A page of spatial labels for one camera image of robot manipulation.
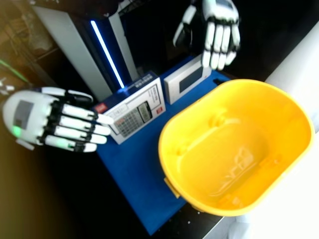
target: blue table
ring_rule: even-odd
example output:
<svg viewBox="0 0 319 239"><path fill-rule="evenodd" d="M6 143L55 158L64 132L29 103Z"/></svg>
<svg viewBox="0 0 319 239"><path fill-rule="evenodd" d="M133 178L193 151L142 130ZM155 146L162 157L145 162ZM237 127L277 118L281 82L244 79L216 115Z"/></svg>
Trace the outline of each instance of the blue table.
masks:
<svg viewBox="0 0 319 239"><path fill-rule="evenodd" d="M160 76L161 80L189 60L191 58L167 71ZM186 203L183 198L176 199L163 180L165 176L158 156L160 132L170 118L215 88L215 78L228 80L222 74L212 72L206 80L173 105L166 104L165 113L124 143L117 145L109 137L108 143L99 145L97 149L103 163L150 235Z"/></svg>

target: blue light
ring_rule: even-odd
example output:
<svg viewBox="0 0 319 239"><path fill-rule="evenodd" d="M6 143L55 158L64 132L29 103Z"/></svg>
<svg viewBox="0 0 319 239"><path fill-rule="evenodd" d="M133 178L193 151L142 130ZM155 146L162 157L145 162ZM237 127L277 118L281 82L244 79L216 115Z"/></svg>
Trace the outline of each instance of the blue light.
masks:
<svg viewBox="0 0 319 239"><path fill-rule="evenodd" d="M102 38L102 35L101 35L100 31L99 31L99 28L96 25L95 21L91 21L91 25L92 25L92 27L93 27L93 29L95 31L96 36L99 39L99 42L100 42L100 44L101 44L101 46L103 48L103 51L104 51L106 57L108 58L108 60L110 62L110 65L111 65L111 67L112 67L112 69L114 71L114 74L115 74L116 78L118 79L118 82L120 83L121 88L123 89L124 88L124 84L123 84L122 79L121 79L121 77L120 77L120 75L118 73L118 70L116 69L116 67L114 65L114 62L113 62L113 60L111 58L111 55L110 55L108 49L106 48L105 42L104 42L104 40Z"/></svg>

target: cable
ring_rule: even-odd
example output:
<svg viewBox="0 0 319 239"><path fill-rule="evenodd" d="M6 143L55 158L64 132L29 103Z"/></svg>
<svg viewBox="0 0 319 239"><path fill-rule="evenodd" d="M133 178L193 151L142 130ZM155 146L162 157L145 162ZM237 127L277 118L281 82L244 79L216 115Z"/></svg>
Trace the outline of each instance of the cable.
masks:
<svg viewBox="0 0 319 239"><path fill-rule="evenodd" d="M12 73L14 73L16 76L18 76L22 81L27 82L30 84L28 79L24 77L19 71L17 71L15 68L11 67L8 63L0 59L0 64L7 67Z"/></svg>

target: calculator picture on box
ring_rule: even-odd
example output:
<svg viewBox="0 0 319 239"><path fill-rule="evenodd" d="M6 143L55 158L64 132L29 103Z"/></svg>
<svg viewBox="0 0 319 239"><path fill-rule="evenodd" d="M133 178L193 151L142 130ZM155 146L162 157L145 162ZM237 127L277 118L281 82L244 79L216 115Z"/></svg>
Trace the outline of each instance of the calculator picture on box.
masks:
<svg viewBox="0 0 319 239"><path fill-rule="evenodd" d="M127 137L152 118L152 112L147 101L133 109L114 125L123 137Z"/></svg>

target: red label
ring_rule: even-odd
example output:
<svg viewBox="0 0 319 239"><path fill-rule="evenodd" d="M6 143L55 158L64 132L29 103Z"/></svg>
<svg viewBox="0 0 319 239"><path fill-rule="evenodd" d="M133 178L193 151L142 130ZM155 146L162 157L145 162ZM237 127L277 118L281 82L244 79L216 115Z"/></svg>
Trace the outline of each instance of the red label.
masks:
<svg viewBox="0 0 319 239"><path fill-rule="evenodd" d="M97 113L101 114L104 113L108 107L104 103L100 103L99 105L95 106L94 109Z"/></svg>
<svg viewBox="0 0 319 239"><path fill-rule="evenodd" d="M157 110L156 110L156 113L159 114L163 111L163 108L162 107L159 107Z"/></svg>

